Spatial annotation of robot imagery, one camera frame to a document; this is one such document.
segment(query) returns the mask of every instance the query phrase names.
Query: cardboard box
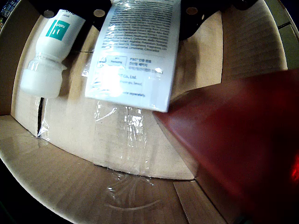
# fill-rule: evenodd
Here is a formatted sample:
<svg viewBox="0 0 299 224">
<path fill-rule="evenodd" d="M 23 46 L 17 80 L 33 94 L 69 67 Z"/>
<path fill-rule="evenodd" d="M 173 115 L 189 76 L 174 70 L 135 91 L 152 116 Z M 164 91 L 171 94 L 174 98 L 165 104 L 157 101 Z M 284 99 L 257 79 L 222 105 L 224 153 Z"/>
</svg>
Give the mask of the cardboard box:
<svg viewBox="0 0 299 224">
<path fill-rule="evenodd" d="M 22 16 L 23 12 L 31 13 Z M 4 84 L 0 86 L 0 112 L 4 115 L 0 117 L 0 158 L 21 186 L 74 223 L 233 223 L 240 215 L 238 204 L 201 173 L 195 160 L 176 147 L 170 135 L 163 134 L 149 111 L 142 113 L 151 147 L 148 154 L 139 155 L 151 164 L 143 162 L 131 170 L 125 163 L 121 168 L 112 163 L 106 167 L 170 180 L 93 165 L 100 161 L 99 154 L 110 155 L 107 147 L 94 146 L 100 144 L 96 136 L 102 128 L 93 118 L 99 104 L 83 94 L 85 77 L 81 73 L 93 51 L 98 34 L 95 28 L 83 28 L 64 61 L 68 70 L 63 73 L 57 99 L 48 100 L 45 107 L 39 98 L 20 92 L 20 75 L 34 55 L 45 22 L 21 0 L 0 34 L 0 48 L 5 49 L 0 52 Z M 193 37 L 179 44 L 172 98 L 221 80 L 284 69 L 284 49 L 264 1 L 247 11 L 231 7 L 213 15 Z M 44 128 L 42 137 L 47 141 L 34 137 L 39 126 Z"/>
</svg>

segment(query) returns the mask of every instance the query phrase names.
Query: plastic wrap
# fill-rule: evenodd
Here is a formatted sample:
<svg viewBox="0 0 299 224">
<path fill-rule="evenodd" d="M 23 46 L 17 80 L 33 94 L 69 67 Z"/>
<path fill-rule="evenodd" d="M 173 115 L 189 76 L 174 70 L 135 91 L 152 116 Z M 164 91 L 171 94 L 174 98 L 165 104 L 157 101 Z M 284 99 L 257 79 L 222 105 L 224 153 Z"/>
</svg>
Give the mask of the plastic wrap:
<svg viewBox="0 0 299 224">
<path fill-rule="evenodd" d="M 98 37 L 85 96 L 167 111 L 179 25 L 179 0 L 114 1 Z"/>
<path fill-rule="evenodd" d="M 161 207 L 161 200 L 152 199 L 140 203 L 138 189 L 153 188 L 155 185 L 150 178 L 143 176 L 131 176 L 129 174 L 113 171 L 111 184 L 104 193 L 105 206 L 118 211 L 148 210 L 157 206 Z"/>
<path fill-rule="evenodd" d="M 95 122 L 93 163 L 139 175 L 149 169 L 141 109 L 99 101 Z"/>
<path fill-rule="evenodd" d="M 38 137 L 41 137 L 42 139 L 46 140 L 46 141 L 50 141 L 50 138 L 49 138 L 49 125 L 45 119 L 45 111 L 46 111 L 46 108 L 47 108 L 47 99 L 42 99 L 40 101 L 40 108 L 41 108 L 41 111 L 40 111 L 40 117 L 41 117 L 41 126 L 39 128 L 38 131 L 38 134 L 37 136 Z"/>
</svg>

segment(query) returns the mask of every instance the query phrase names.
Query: red plastic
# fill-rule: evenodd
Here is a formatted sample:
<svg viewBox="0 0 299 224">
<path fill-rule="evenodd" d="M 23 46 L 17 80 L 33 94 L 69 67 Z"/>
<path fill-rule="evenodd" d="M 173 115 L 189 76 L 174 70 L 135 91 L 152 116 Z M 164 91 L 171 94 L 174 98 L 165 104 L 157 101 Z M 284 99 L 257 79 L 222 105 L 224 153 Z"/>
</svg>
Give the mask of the red plastic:
<svg viewBox="0 0 299 224">
<path fill-rule="evenodd" d="M 154 112 L 258 222 L 280 223 L 299 203 L 299 70 L 187 92 Z"/>
</svg>

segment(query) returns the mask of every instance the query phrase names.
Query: teal label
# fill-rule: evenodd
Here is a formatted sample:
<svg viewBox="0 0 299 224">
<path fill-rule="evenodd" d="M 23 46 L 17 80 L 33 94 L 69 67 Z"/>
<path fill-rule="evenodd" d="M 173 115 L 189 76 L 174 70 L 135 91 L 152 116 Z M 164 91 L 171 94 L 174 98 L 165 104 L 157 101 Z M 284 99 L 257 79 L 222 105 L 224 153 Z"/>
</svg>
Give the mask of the teal label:
<svg viewBox="0 0 299 224">
<path fill-rule="evenodd" d="M 70 25 L 67 22 L 54 20 L 46 36 L 53 37 L 61 41 L 69 26 Z"/>
</svg>

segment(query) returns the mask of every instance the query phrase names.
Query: white bottle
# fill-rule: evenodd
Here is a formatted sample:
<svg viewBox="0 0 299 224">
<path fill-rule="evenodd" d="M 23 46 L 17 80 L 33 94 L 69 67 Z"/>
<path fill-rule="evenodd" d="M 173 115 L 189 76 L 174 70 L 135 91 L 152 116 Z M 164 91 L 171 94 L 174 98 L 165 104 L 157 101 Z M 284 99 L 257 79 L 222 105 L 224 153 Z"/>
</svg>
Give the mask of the white bottle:
<svg viewBox="0 0 299 224">
<path fill-rule="evenodd" d="M 59 10 L 47 22 L 36 43 L 36 56 L 29 62 L 21 79 L 21 89 L 31 95 L 56 98 L 62 83 L 62 61 L 71 47 L 85 20 L 67 11 Z"/>
</svg>

